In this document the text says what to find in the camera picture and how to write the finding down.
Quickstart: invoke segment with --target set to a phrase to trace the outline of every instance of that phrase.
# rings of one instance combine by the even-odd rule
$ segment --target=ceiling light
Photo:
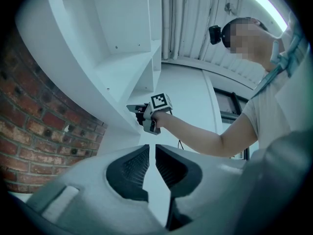
[[[277,22],[278,26],[285,31],[287,28],[287,24],[283,17],[279,14],[277,9],[274,7],[273,4],[270,3],[269,0],[256,0]]]

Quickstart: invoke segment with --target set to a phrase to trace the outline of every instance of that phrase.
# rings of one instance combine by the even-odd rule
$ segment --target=white shelving unit
[[[161,0],[25,0],[16,24],[30,53],[72,100],[139,133],[127,101],[161,69]]]

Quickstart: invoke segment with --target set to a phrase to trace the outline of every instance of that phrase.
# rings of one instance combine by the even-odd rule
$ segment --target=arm
[[[158,128],[164,127],[190,148],[207,155],[232,157],[257,141],[245,114],[241,114],[221,135],[190,125],[165,112],[156,112],[153,118]]]

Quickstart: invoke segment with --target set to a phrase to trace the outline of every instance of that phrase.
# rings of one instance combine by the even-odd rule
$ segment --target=sleeve
[[[243,110],[243,114],[245,114],[248,117],[248,119],[250,120],[252,124],[252,127],[254,129],[256,136],[259,138],[258,122],[257,122],[254,100],[249,100],[249,102],[246,104]]]

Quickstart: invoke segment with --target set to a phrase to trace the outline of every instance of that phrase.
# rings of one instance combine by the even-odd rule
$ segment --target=ceiling
[[[226,12],[225,5],[231,4],[232,12]],[[270,0],[288,22],[289,9],[283,0]],[[211,45],[205,42],[208,27],[226,23],[236,17],[254,17],[280,36],[282,30],[269,13],[255,0],[183,0],[178,58],[173,60],[176,0],[170,0],[170,40],[167,63],[192,66],[236,80],[254,89],[261,80],[264,69],[256,63],[241,60],[228,53],[222,43]]]

